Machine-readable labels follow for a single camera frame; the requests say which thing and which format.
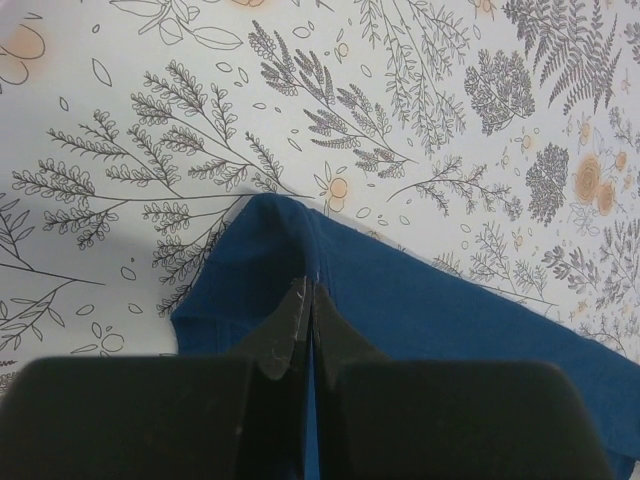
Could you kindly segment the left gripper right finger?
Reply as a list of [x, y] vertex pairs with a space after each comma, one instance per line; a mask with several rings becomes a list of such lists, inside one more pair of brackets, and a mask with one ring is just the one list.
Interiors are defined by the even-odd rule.
[[530, 361], [398, 361], [312, 304], [324, 479], [609, 479], [568, 377]]

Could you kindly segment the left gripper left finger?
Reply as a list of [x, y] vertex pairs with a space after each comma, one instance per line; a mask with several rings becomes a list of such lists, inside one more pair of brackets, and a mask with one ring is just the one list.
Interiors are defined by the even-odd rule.
[[300, 479], [312, 286], [229, 352], [50, 357], [1, 403], [5, 479]]

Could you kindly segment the blue t shirt cartoon print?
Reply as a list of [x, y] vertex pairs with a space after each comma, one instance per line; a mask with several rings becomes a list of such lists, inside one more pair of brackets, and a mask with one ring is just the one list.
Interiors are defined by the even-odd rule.
[[618, 479], [639, 459], [639, 368], [602, 344], [447, 274], [291, 198], [253, 197], [171, 316], [182, 354], [227, 351], [291, 283], [324, 285], [338, 311], [398, 360], [542, 360], [578, 388]]

